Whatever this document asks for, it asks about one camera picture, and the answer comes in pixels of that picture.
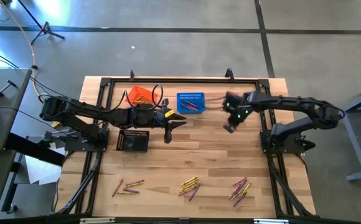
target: wooden table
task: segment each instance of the wooden table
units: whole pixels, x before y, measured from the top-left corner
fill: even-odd
[[[100,79],[85,77],[80,101],[96,104]],[[272,95],[288,95],[285,79],[272,78],[269,81]],[[122,92],[129,92],[133,85],[151,90],[154,83],[116,83],[112,107],[118,104]],[[169,99],[169,107],[175,111],[177,92],[204,92],[205,98],[210,99],[224,96],[226,91],[241,95],[255,90],[251,84],[232,83],[163,83],[162,86],[164,97]],[[207,100],[206,106],[218,108],[221,102]],[[122,102],[120,107],[128,105]],[[275,111],[275,114],[278,123],[294,120],[290,111]],[[223,111],[207,110],[202,114],[183,116],[187,117],[187,124],[173,130],[170,144],[164,144],[163,129],[148,129],[150,139],[147,153],[115,151],[119,129],[109,125],[109,146],[101,164],[93,216],[275,217],[268,163],[259,141],[261,123],[258,113],[251,114],[233,134],[222,128],[228,118]],[[84,159],[84,152],[76,152],[64,164],[57,210],[78,188]],[[304,164],[293,154],[285,154],[284,163],[291,190],[308,211],[315,213]],[[181,197],[177,194],[181,183],[193,176],[200,178],[202,186],[189,202],[190,194]],[[232,207],[234,201],[227,197],[234,189],[232,184],[243,176],[247,176],[252,185],[245,199],[237,207]],[[124,178],[124,182],[146,181],[134,188],[141,191],[139,195],[116,195],[112,198],[111,194],[121,178]],[[84,207],[88,193],[89,190],[84,197]],[[285,211],[283,192],[279,191],[279,194]]]

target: blue plastic bin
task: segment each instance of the blue plastic bin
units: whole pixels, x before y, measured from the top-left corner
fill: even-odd
[[[185,100],[196,105],[197,111],[189,110],[181,106],[181,103],[184,105],[189,105],[188,103],[185,102]],[[176,105],[177,105],[177,110],[180,113],[203,113],[203,111],[205,111],[204,93],[177,93]]]

